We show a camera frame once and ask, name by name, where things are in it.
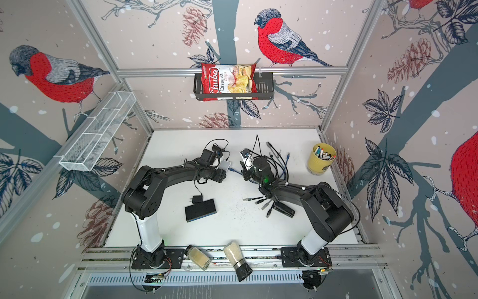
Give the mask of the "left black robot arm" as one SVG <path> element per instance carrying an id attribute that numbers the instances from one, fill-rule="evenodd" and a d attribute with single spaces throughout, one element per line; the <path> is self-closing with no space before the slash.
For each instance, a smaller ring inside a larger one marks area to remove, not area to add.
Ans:
<path id="1" fill-rule="evenodd" d="M 224 169 L 206 165 L 198 159 L 169 168 L 141 167 L 121 198 L 125 211 L 132 214 L 136 222 L 140 252 L 153 262 L 163 260 L 164 240 L 156 224 L 156 213 L 168 187 L 201 179 L 221 183 L 225 178 Z"/>

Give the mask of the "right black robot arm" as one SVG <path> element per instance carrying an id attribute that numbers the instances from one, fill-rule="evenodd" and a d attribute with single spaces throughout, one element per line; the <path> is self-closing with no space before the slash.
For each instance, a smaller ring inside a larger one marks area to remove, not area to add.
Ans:
<path id="1" fill-rule="evenodd" d="M 354 221 L 353 212 L 329 184 L 291 184 L 273 174 L 266 156 L 244 156 L 240 164 L 244 180 L 258 183 L 259 192 L 265 199 L 273 201 L 274 208 L 290 216 L 294 212 L 286 203 L 296 204 L 305 210 L 312 229 L 297 244 L 296 259 L 303 265 L 311 265 L 318 260 L 319 251 Z"/>

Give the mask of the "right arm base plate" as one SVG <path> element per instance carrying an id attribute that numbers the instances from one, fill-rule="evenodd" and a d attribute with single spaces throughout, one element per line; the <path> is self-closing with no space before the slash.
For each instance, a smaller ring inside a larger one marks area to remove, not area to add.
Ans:
<path id="1" fill-rule="evenodd" d="M 282 247 L 276 258 L 281 260 L 284 268 L 322 267 L 328 269 L 332 267 L 331 256 L 327 247 L 320 249 L 314 255 L 309 255 L 302 248 Z"/>

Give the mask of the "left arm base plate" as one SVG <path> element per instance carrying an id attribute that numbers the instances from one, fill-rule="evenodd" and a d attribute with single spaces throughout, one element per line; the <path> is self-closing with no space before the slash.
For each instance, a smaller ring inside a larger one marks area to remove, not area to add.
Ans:
<path id="1" fill-rule="evenodd" d="M 185 249 L 179 248 L 158 249 L 153 253 L 139 248 L 133 255 L 131 268 L 133 270 L 180 269 L 184 253 Z"/>

